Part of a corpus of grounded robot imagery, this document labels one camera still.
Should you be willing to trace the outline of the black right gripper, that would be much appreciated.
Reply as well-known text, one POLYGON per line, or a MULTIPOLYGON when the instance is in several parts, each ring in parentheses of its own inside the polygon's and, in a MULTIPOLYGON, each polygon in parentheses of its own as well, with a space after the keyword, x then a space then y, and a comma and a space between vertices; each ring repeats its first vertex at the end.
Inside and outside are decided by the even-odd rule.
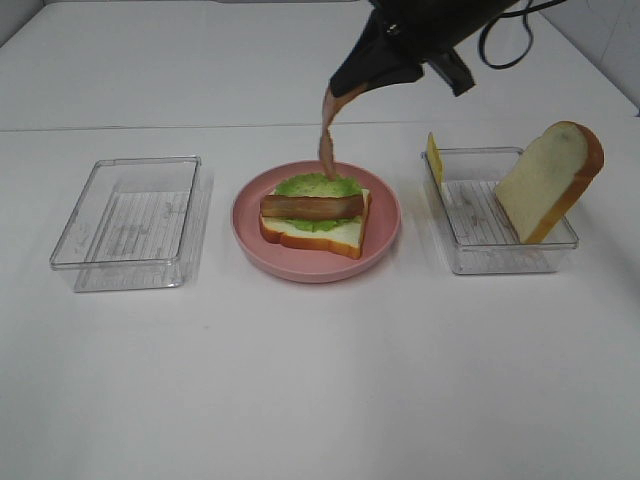
POLYGON ((452 50, 515 1, 382 0, 371 4, 382 25, 377 19, 367 21, 355 46, 329 81, 334 97, 360 87, 371 91, 420 80, 423 67, 399 63, 394 50, 424 63, 452 50))

